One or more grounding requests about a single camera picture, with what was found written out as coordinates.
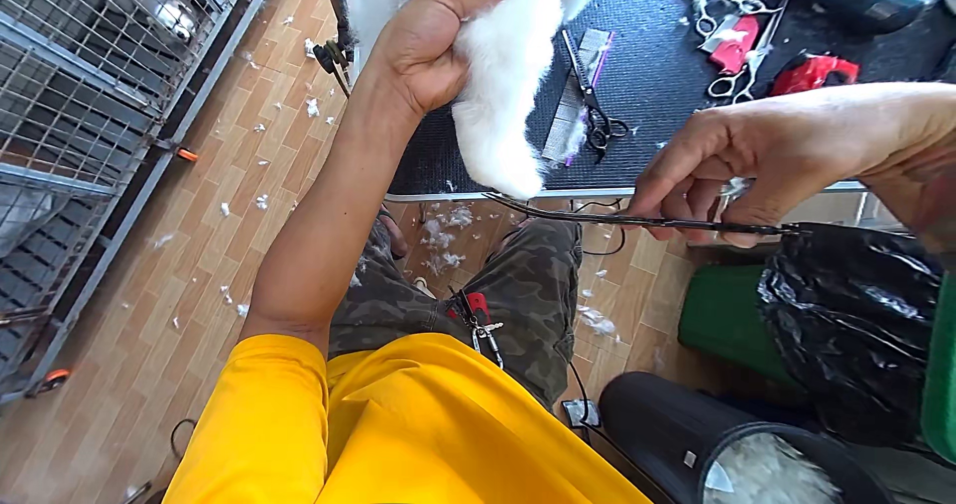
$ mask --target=black trash can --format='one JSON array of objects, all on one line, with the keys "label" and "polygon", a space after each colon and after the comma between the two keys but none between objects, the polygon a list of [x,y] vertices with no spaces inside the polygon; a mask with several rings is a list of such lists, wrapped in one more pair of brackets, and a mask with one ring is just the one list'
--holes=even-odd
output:
[{"label": "black trash can", "polygon": [[598,407],[608,436],[678,504],[700,504],[720,453],[756,433],[779,436],[819,465],[840,488],[844,504],[896,502],[839,441],[762,422],[653,374],[615,378],[601,393]]}]

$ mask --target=camouflage pants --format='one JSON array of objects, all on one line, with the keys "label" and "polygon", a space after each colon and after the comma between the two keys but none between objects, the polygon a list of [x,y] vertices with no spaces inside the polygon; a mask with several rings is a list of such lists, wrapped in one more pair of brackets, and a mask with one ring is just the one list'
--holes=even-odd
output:
[{"label": "camouflage pants", "polygon": [[[465,286],[487,300],[505,371],[548,410],[567,388],[581,265],[578,224],[535,220],[521,228]],[[376,220],[356,276],[332,319],[329,358],[378,349],[410,334],[444,333],[472,346],[472,331],[448,316],[447,301],[409,284],[391,256],[388,230]],[[482,342],[483,353],[493,362]]]}]

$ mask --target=green container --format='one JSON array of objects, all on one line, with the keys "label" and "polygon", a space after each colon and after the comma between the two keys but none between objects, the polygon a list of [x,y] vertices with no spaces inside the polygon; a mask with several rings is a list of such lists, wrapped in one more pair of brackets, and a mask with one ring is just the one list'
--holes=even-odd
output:
[{"label": "green container", "polygon": [[702,266],[690,280],[678,339],[794,387],[767,326],[757,314],[763,265]]},{"label": "green container", "polygon": [[933,320],[922,416],[926,443],[956,463],[956,277],[951,273],[943,278]]}]

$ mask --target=yellow shirt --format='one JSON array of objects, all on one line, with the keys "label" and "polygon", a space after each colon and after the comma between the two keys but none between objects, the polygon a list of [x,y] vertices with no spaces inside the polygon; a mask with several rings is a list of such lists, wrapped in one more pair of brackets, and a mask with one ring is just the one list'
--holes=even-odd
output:
[{"label": "yellow shirt", "polygon": [[405,337],[328,375],[301,339],[236,345],[164,502],[650,502],[457,339]]}]

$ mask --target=wire cage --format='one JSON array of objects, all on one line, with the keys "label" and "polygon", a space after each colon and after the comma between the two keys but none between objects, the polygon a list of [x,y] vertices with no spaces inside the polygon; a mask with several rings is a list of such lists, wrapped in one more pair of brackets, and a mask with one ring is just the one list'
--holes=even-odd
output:
[{"label": "wire cage", "polygon": [[0,0],[0,396],[238,2]]}]

